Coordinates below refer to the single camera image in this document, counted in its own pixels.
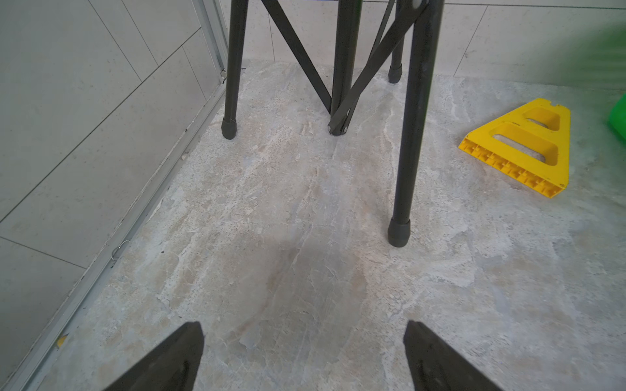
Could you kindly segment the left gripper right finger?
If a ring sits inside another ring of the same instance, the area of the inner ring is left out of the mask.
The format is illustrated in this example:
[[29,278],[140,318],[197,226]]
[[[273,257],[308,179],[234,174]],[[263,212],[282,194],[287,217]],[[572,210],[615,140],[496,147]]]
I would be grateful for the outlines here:
[[415,390],[501,391],[422,322],[408,321],[403,342]]

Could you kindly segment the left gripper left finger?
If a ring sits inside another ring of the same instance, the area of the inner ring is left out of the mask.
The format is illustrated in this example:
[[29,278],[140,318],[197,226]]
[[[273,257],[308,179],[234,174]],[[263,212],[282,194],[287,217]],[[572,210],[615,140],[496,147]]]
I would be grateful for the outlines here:
[[107,390],[192,390],[205,344],[201,324],[186,322]]

